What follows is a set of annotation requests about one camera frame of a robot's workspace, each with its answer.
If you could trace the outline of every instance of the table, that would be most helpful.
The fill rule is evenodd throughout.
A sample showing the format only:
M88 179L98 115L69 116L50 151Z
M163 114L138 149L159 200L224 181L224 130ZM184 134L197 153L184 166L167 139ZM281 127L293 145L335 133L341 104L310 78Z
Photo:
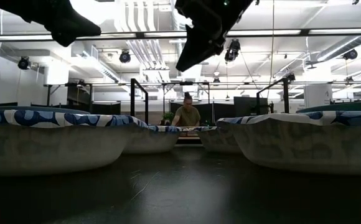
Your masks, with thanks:
M86 172L0 177L0 223L361 223L361 177L177 147Z

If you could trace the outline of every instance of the white ceiling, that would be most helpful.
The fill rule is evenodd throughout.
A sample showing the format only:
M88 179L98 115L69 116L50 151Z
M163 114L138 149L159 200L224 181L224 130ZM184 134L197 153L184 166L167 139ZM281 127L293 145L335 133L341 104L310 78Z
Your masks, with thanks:
M154 10L154 25L156 29L171 30L172 12L162 12L157 8L157 4L169 5L169 1L154 1L154 3L156 5L156 9ZM275 3L275 29L361 27L361 0L356 6L352 5L352 0L275 0ZM105 4L105 7L114 7L112 2L100 2L99 4ZM272 0L261 0L259 6L256 6L254 3L251 4L244 13L241 21L236 24L233 29L272 29L273 11L271 4ZM106 20L100 27L103 32L116 32L112 18ZM43 26L34 22L28 24L20 17L8 12L3 12L1 26L0 10L0 34L1 31L2 34L40 34L46 32ZM310 37L308 38L308 49L310 52L320 52L343 38L345 37ZM170 44L169 41L169 39L162 39L159 41L159 45L161 46L166 65L170 69L170 77L175 78L179 75L175 69L177 62L176 48L175 45ZM272 73L276 73L298 55L308 50L306 38L304 37L275 38L273 51L278 53L275 53L273 57L273 64L271 66L271 62L266 62L262 65L270 56L272 38L243 38L239 41L244 58L239 55L234 62L228 65L228 69L226 69L223 59L224 54L212 57L206 61L208 65L203 66L202 75L207 78L212 78L214 71L217 70L220 72L221 77L225 77L226 73L228 73L231 79L230 82L242 82L248 77L247 65L251 73L260 75L260 77L255 77L254 79L258 81L269 81L271 71ZM114 71L121 74L121 76L132 76L134 75L132 73L139 72L139 62L134 55L131 55L130 63L122 64L118 59L119 50L127 49L125 40L102 40L88 42L88 44L93 44L99 49L101 51L100 60L106 62ZM72 57L68 49L55 42L14 42L5 43L4 47L10 47L15 50L48 49L73 65L74 70L71 72L71 77L101 77L101 74L97 70L88 67L82 63L82 61L79 61L79 58L74 57L74 55ZM359 53L359 58L354 62L349 62L349 73L361 70L361 46L357 47L356 50ZM285 52L288 52L287 59L284 58ZM346 73L345 68L342 67L345 64L343 60L333 59L331 64L335 75L343 75ZM297 75L302 71L301 67L295 68Z

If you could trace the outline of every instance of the person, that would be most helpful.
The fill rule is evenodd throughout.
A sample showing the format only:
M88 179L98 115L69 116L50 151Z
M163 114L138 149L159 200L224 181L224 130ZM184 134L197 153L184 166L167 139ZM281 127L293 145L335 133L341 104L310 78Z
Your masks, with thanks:
M186 92L183 106L176 111L172 120L173 126L200 126L200 113L192 105L193 98Z

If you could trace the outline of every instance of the ceiling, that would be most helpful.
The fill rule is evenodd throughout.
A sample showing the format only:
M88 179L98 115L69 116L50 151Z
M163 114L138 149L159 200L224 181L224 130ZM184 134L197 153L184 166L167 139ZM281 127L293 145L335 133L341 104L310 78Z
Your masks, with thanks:
M118 9L114 2L111 1L93 1L82 0L85 2L88 12L100 15L100 27L103 32L117 32L115 28L116 12ZM357 5L352 5L352 0L275 0L274 7L274 24L273 19L273 1L261 0L256 6L254 3L244 13L241 21L233 29L303 29L303 28L340 28L340 27L361 27L361 0ZM138 5L134 1L126 1L126 17L129 15L129 5L134 4L135 22L137 22ZM144 1L144 18L147 24L147 2ZM174 30L172 22L172 11L170 1L159 0L153 1L154 4L154 26L157 30L167 31ZM43 26L24 22L20 17L0 10L0 35L9 34L42 34L46 33ZM342 36L325 36L325 37L277 37L272 40L271 37L264 38L242 38L239 39L241 45L241 55L234 62L226 65L224 53L207 59L202 66L202 79L212 81L214 72L220 73L221 82L243 82L251 81L249 71L254 80L258 82L268 82L270 74L275 74L284 66L292 62L305 52L320 52L344 39ZM175 69L177 62L176 44L171 44L171 39L160 39L159 46L162 51L162 57L168 66L169 77L173 80L182 76ZM129 63L121 63L119 54L122 49L127 49L128 45L125 40L99 40L84 41L83 45L94 45L99 50L99 59L105 62L110 69L114 70L121 76L121 81L128 82L130 78L135 77L140 71L140 62L133 52ZM4 43L3 49L47 49L59 55L66 60L73 69L70 72L72 78L84 78L99 80L102 74L85 65L80 58L71 54L69 49L56 44L55 42L10 42ZM271 61L271 52L273 50L273 61ZM361 71L361 46L356 48L359 56L355 60L349 60L347 69L345 61L341 59L332 59L326 62L332 70L332 80L340 79L346 74ZM292 67L296 74L297 80L304 72L302 63Z

